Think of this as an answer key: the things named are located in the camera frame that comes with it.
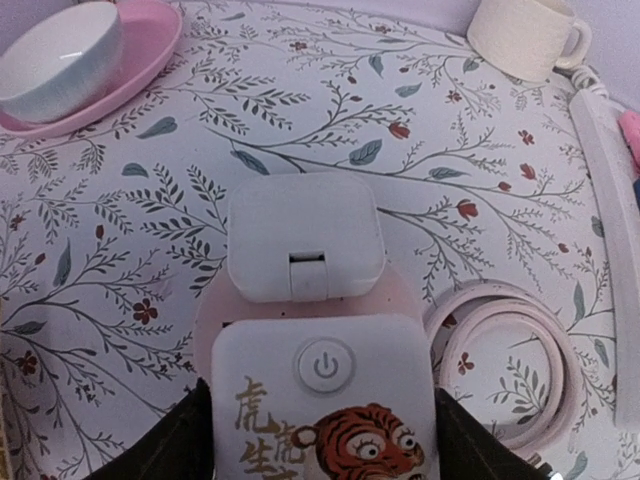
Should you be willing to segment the white tiger cube socket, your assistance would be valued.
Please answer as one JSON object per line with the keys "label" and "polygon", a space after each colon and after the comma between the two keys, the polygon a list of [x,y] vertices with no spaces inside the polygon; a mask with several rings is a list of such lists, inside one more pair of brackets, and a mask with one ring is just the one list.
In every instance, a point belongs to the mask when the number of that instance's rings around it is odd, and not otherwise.
{"label": "white tiger cube socket", "polygon": [[194,337],[216,478],[439,477],[421,304],[394,269],[318,303],[252,303],[222,273]]}

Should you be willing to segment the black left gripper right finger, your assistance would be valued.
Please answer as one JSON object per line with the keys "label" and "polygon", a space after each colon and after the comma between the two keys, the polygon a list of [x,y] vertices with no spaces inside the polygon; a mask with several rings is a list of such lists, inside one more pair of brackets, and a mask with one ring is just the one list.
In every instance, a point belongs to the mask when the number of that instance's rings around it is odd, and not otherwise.
{"label": "black left gripper right finger", "polygon": [[442,480],[549,479],[497,440],[443,388],[435,389],[437,448]]}

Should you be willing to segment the white charger plug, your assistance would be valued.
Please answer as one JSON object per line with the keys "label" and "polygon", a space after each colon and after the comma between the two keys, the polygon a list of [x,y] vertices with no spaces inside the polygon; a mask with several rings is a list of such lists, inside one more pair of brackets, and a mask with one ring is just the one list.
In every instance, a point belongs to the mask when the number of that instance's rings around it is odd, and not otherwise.
{"label": "white charger plug", "polygon": [[373,191],[354,175],[254,178],[229,198],[227,268],[251,302],[363,296],[385,262]]}

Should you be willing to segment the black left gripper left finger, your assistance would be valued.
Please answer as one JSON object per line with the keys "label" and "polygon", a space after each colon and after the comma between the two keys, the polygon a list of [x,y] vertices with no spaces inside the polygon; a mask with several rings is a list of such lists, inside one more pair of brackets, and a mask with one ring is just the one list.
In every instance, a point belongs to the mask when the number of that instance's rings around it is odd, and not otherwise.
{"label": "black left gripper left finger", "polygon": [[211,479],[214,466],[210,389],[198,379],[195,387],[141,439],[88,477]]}

